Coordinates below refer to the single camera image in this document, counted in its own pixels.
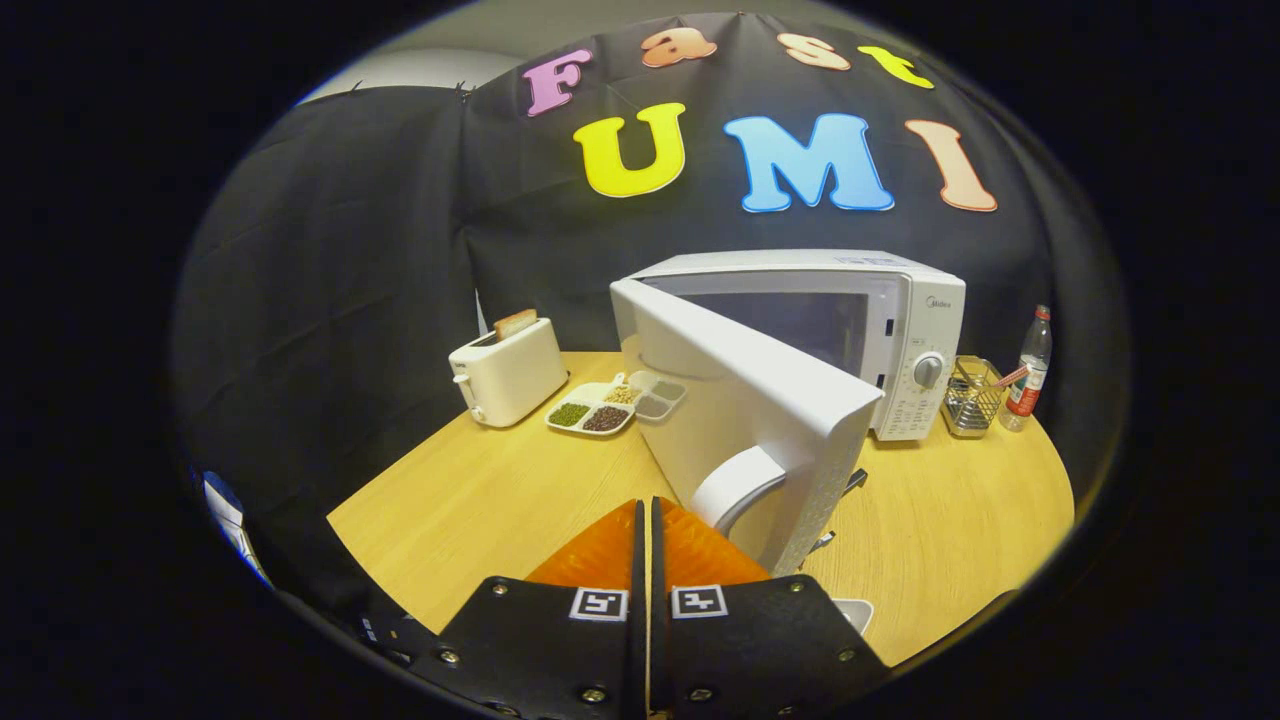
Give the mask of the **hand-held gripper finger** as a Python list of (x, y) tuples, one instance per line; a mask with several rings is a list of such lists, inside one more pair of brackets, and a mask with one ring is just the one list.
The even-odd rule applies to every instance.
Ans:
[(827, 719), (890, 669), (809, 575), (726, 585), (667, 580), (664, 511), (650, 501), (650, 708), (669, 719)]
[(489, 577), (436, 639), (436, 683), (483, 714), (641, 719), (644, 503), (621, 503), (534, 574)]

